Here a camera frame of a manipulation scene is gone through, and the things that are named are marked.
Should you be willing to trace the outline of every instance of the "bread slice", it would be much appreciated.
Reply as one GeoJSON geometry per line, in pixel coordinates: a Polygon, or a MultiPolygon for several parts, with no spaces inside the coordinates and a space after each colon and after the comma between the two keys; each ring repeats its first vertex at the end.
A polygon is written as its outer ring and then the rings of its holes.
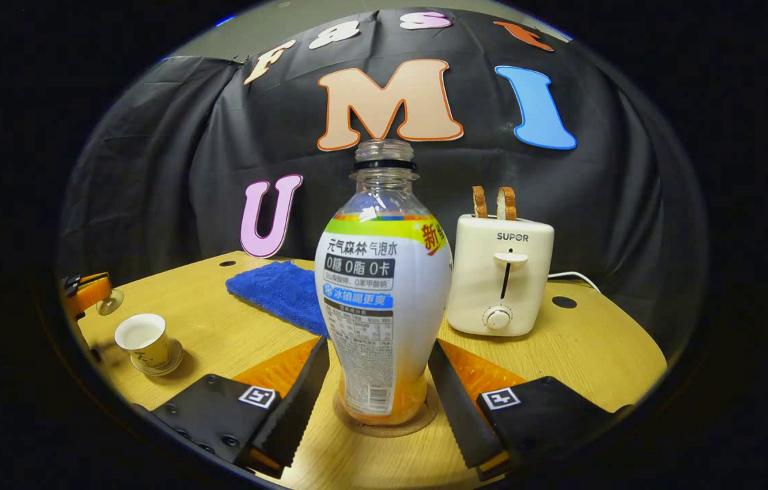
{"type": "Polygon", "coordinates": [[[496,198],[495,217],[499,220],[517,219],[517,198],[511,187],[499,187],[499,197],[496,198]]]}
{"type": "Polygon", "coordinates": [[[474,195],[474,217],[486,218],[486,198],[482,186],[473,186],[471,193],[474,195]]]}

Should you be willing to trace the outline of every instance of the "letter cutout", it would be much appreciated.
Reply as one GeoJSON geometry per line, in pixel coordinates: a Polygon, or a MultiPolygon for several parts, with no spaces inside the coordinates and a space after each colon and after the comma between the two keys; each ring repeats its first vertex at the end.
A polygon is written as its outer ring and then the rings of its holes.
{"type": "Polygon", "coordinates": [[[544,73],[516,66],[496,66],[496,74],[507,78],[517,94],[522,124],[514,128],[514,136],[540,148],[570,150],[577,139],[562,125],[556,103],[552,99],[550,79],[544,73]]]}
{"type": "Polygon", "coordinates": [[[241,217],[241,248],[251,257],[265,259],[277,254],[284,237],[287,236],[287,221],[290,220],[290,207],[293,205],[293,195],[302,185],[302,176],[284,176],[275,182],[278,190],[278,204],[275,205],[275,219],[269,235],[257,235],[256,221],[260,215],[260,203],[263,195],[269,192],[269,183],[265,180],[250,184],[244,191],[247,201],[244,202],[244,214],[241,217]]]}
{"type": "Polygon", "coordinates": [[[281,44],[281,46],[278,46],[274,50],[271,50],[271,52],[265,52],[260,55],[258,59],[256,59],[256,65],[254,65],[253,71],[250,72],[250,75],[248,75],[247,78],[245,78],[244,83],[245,86],[249,84],[250,82],[256,80],[257,78],[262,77],[262,75],[266,74],[266,71],[269,71],[269,68],[267,65],[274,65],[278,59],[281,58],[281,55],[284,54],[284,50],[290,49],[293,47],[293,44],[296,44],[295,39],[291,39],[290,41],[287,41],[284,44],[281,44]]]}
{"type": "Polygon", "coordinates": [[[336,41],[342,41],[349,37],[359,34],[359,21],[349,20],[347,22],[341,22],[339,25],[328,28],[326,31],[318,34],[318,38],[309,44],[308,49],[315,50],[326,46],[327,44],[334,43],[336,41]]]}
{"type": "Polygon", "coordinates": [[[536,41],[536,39],[540,39],[541,37],[534,32],[529,32],[522,27],[518,26],[517,24],[511,24],[510,22],[501,22],[498,20],[495,20],[492,22],[496,25],[501,25],[505,29],[507,29],[508,32],[511,33],[511,36],[514,36],[518,38],[520,41],[523,41],[527,44],[532,44],[532,46],[536,48],[540,48],[542,50],[547,50],[548,52],[552,51],[552,48],[547,46],[545,43],[542,43],[541,41],[536,41]]]}
{"type": "Polygon", "coordinates": [[[396,68],[382,89],[362,69],[349,68],[324,75],[318,85],[327,88],[327,131],[318,140],[325,152],[359,143],[359,131],[350,127],[350,111],[368,134],[386,137],[399,106],[405,104],[405,122],[396,133],[409,142],[445,142],[462,136],[462,125],[453,120],[440,59],[412,59],[396,68]]]}
{"type": "Polygon", "coordinates": [[[453,25],[450,19],[439,12],[414,12],[400,16],[399,27],[413,31],[415,29],[436,29],[453,25]]]}

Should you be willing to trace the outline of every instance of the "letter m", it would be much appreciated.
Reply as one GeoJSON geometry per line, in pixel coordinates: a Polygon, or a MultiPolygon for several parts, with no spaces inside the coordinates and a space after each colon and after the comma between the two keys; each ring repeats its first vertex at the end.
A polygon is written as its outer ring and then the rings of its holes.
{"type": "Polygon", "coordinates": [[[400,105],[405,122],[396,133],[409,142],[442,142],[462,136],[462,125],[453,120],[444,71],[440,59],[412,59],[396,68],[384,88],[362,69],[335,71],[318,81],[327,88],[327,132],[318,140],[325,152],[350,148],[359,143],[359,131],[350,127],[350,111],[374,139],[386,137],[400,105]]]}

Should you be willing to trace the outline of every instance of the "white teacup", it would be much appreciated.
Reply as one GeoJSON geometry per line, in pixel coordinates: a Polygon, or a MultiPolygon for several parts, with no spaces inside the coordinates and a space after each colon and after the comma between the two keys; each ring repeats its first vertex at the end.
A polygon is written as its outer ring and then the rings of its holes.
{"type": "Polygon", "coordinates": [[[159,314],[135,314],[114,331],[114,342],[129,353],[136,363],[156,369],[169,363],[169,336],[166,320],[159,314]]]}

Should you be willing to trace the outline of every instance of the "white toaster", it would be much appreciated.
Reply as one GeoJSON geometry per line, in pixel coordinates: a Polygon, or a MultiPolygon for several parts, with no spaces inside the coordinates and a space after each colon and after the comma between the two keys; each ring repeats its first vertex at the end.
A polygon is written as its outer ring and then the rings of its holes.
{"type": "Polygon", "coordinates": [[[478,335],[530,332],[550,273],[552,238],[554,230],[544,223],[460,216],[447,304],[450,325],[478,335]]]}

